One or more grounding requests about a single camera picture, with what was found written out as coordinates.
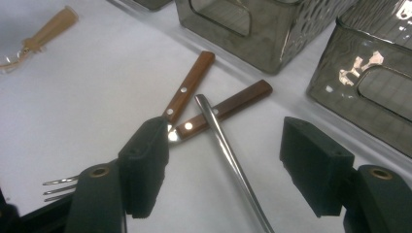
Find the brown wooden handle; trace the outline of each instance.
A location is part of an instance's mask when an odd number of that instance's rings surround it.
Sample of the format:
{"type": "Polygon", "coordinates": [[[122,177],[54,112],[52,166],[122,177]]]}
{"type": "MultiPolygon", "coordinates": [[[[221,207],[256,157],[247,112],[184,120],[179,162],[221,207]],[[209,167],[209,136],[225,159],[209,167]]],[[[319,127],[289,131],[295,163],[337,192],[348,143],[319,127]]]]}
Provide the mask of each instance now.
{"type": "MultiPolygon", "coordinates": [[[[218,120],[225,120],[270,95],[272,91],[272,86],[266,81],[261,80],[224,100],[213,107],[213,110],[214,112],[217,112],[215,115],[218,120]]],[[[185,140],[202,132],[208,127],[209,125],[207,124],[206,119],[200,114],[177,126],[176,133],[181,140],[185,140]]]]}
{"type": "Polygon", "coordinates": [[[75,11],[70,7],[65,7],[52,17],[36,35],[24,40],[24,47],[32,51],[40,51],[42,46],[75,24],[77,20],[78,16],[75,11]]]}
{"type": "Polygon", "coordinates": [[[207,71],[215,61],[215,54],[209,51],[200,53],[196,62],[191,67],[188,75],[183,80],[175,96],[173,96],[163,116],[170,124],[175,124],[188,104],[190,97],[197,90],[207,71]]]}

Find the metal rod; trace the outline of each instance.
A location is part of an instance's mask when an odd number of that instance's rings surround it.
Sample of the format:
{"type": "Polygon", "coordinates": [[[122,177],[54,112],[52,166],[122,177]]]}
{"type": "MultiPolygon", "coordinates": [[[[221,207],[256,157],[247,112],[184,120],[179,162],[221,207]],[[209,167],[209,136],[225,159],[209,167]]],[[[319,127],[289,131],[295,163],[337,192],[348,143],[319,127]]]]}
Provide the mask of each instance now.
{"type": "Polygon", "coordinates": [[[225,155],[229,165],[233,169],[234,174],[236,175],[238,181],[242,185],[242,189],[245,192],[249,202],[252,205],[252,208],[257,215],[258,220],[265,232],[274,233],[275,231],[272,229],[269,221],[266,218],[266,215],[263,212],[263,209],[260,207],[258,203],[258,199],[256,198],[254,191],[252,190],[251,185],[244,174],[242,167],[240,166],[239,162],[237,161],[236,155],[233,152],[229,142],[227,141],[222,128],[220,127],[215,115],[213,114],[213,110],[209,105],[206,97],[204,95],[196,95],[195,100],[197,105],[201,109],[206,121],[208,122],[210,128],[215,133],[215,136],[218,140],[219,145],[222,148],[223,154],[225,155]]]}

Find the table surface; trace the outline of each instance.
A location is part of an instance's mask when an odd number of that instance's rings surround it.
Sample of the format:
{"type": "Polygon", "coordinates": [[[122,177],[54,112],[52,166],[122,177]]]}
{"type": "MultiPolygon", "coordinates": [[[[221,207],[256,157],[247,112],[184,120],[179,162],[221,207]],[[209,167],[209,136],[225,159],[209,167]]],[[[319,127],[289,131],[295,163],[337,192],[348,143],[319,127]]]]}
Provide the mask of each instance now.
{"type": "MultiPolygon", "coordinates": [[[[341,216],[316,218],[279,160],[284,117],[309,121],[356,155],[412,184],[412,162],[307,97],[332,23],[278,75],[267,75],[182,27],[173,2],[160,11],[120,2],[0,0],[0,53],[19,49],[64,6],[80,20],[14,72],[0,76],[0,185],[25,215],[44,205],[42,182],[117,157],[147,119],[159,116],[202,50],[216,62],[196,93],[212,105],[266,80],[273,93],[222,123],[276,232],[344,232],[341,216]]],[[[200,110],[190,101],[182,120],[200,110]]],[[[170,149],[150,217],[129,232],[262,231],[210,131],[170,149]]]]}

